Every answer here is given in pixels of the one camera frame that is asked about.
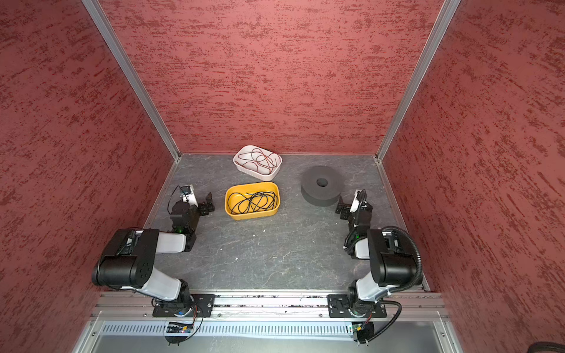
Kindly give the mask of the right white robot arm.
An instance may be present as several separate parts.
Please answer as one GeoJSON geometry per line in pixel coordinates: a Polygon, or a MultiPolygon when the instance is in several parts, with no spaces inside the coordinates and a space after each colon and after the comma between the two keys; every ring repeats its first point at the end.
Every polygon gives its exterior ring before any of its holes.
{"type": "Polygon", "coordinates": [[[366,201],[347,204],[340,199],[335,213],[348,223],[344,251],[353,259],[369,262],[369,273],[348,287],[347,310],[357,318],[384,315],[386,297],[422,282],[419,250],[404,229],[372,229],[372,206],[366,201]]]}

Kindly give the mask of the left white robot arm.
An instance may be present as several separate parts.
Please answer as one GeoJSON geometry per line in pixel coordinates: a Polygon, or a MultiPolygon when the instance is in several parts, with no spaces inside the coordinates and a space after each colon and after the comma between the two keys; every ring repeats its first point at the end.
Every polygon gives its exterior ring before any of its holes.
{"type": "Polygon", "coordinates": [[[117,230],[104,248],[92,274],[92,283],[115,291],[135,291],[152,299],[156,318],[209,318],[213,294],[192,294],[185,280],[173,278],[154,267],[158,254],[190,252],[196,242],[199,220],[215,210],[213,197],[191,204],[178,201],[172,207],[172,231],[127,228],[117,230]]]}

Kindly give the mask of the dark grey cable spool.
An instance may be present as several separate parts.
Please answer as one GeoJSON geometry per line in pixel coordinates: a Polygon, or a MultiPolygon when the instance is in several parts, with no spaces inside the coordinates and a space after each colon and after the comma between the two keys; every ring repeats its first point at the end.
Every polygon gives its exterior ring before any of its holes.
{"type": "Polygon", "coordinates": [[[337,203],[344,188],[343,176],[329,166],[313,166],[301,176],[302,196],[316,207],[329,207],[337,203]]]}

